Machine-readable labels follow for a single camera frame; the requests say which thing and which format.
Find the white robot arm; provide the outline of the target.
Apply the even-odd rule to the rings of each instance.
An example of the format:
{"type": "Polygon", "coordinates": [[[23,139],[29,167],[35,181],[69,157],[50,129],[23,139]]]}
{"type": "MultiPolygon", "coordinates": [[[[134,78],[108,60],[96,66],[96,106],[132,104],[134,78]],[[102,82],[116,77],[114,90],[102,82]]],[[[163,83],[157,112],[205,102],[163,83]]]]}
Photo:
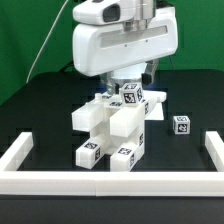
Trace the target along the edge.
{"type": "Polygon", "coordinates": [[[159,60],[178,47],[175,7],[160,0],[86,0],[73,9],[74,67],[99,75],[109,94],[154,81],[159,60]]]}

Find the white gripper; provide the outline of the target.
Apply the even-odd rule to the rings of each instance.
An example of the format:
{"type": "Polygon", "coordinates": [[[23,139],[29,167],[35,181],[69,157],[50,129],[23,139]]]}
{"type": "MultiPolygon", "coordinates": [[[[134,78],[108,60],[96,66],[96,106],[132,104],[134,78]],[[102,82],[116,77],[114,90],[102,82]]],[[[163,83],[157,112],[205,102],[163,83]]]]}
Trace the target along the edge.
{"type": "Polygon", "coordinates": [[[151,84],[159,58],[178,47],[173,6],[158,8],[156,0],[86,0],[73,9],[74,67],[87,76],[103,74],[107,93],[119,93],[112,72],[146,63],[142,83],[151,84]]]}

